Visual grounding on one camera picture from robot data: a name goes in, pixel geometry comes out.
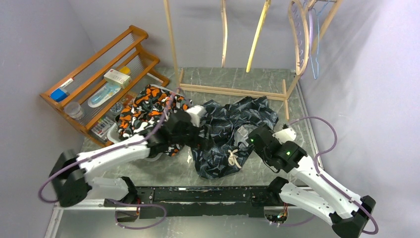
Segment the dark patterned shorts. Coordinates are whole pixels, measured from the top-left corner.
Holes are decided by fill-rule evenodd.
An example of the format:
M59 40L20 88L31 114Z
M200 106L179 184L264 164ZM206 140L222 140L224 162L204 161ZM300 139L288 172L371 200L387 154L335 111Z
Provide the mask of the dark patterned shorts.
M214 145L210 150L192 150L198 176L218 179L239 172L253 145L247 142L249 133L262 125L274 129L278 114L268 104L267 97L245 97L233 104L221 105L215 100L202 104L206 113L202 122L210 127Z

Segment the orange camo shorts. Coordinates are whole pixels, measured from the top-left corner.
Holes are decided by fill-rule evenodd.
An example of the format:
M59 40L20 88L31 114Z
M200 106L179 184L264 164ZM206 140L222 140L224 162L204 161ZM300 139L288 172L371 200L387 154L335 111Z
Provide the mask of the orange camo shorts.
M174 156L183 146L196 142L198 128L192 122L191 108L192 101L184 96L147 85L119 116L119 156Z

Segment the light blue wire hanger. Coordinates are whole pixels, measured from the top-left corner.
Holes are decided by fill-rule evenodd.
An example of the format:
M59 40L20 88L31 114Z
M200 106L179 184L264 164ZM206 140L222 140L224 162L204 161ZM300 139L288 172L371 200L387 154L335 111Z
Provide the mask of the light blue wire hanger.
M327 7L327 5L332 2L331 0L326 0L323 4L322 8L320 10L316 10L314 6L312 6L313 11L313 17L314 17L314 38L313 38L313 44L312 44L312 50L315 52L312 52L312 58L313 58L313 64L315 68L315 75L316 80L319 78L319 62L318 62L318 55L319 55L319 45L315 41L319 40L320 37L320 17L322 16L324 9Z

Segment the cream yellow hanger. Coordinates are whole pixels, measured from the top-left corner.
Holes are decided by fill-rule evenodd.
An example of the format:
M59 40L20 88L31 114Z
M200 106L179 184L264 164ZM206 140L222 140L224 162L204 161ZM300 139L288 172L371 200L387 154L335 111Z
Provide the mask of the cream yellow hanger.
M270 5L271 5L271 0L266 0L264 2L263 8L262 8L262 11L261 11L261 14L260 14L260 18L259 18L259 21L258 21L258 24L257 24L257 27L256 27L256 32L255 32L255 35L254 35L254 38L253 38L252 46L251 46L251 49L250 49L250 54L249 54L249 58L248 58L247 66L246 66L246 73L250 72L250 70L251 70L252 62L253 62L256 47L257 47L257 43L258 43L261 31L262 31L262 27L264 25L264 21L265 21L265 18L266 18L266 15L267 15L267 12L268 12L268 9L269 9Z

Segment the light wooden hanger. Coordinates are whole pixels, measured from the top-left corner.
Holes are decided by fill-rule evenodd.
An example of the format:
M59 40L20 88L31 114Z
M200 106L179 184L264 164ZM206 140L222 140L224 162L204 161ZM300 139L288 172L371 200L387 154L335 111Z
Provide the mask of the light wooden hanger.
M221 67L225 67L226 54L227 54L227 41L228 41L228 22L226 11L226 0L221 0L221 20L222 20L222 57Z

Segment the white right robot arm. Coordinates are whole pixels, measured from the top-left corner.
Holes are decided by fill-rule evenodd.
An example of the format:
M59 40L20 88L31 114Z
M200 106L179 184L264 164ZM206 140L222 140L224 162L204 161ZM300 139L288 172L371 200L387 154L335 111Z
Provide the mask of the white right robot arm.
M282 177L267 187L272 205L288 203L312 213L328 223L341 238L358 238L371 221L376 201L344 187L295 143L296 132L288 127L274 132L263 125L248 134L247 142L256 154L277 170L284 171L312 189L308 192Z

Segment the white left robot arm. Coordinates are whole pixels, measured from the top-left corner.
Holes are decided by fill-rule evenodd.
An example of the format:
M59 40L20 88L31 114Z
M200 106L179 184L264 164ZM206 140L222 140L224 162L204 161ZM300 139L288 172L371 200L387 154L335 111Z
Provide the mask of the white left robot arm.
M201 122L203 106L171 113L164 122L151 128L141 127L132 137L102 149L76 154L61 153L50 173L50 181L61 207L72 207L86 199L105 199L124 206L141 203L129 177L102 178L100 174L118 165L145 159L155 161L178 147L209 150L214 141L210 126Z

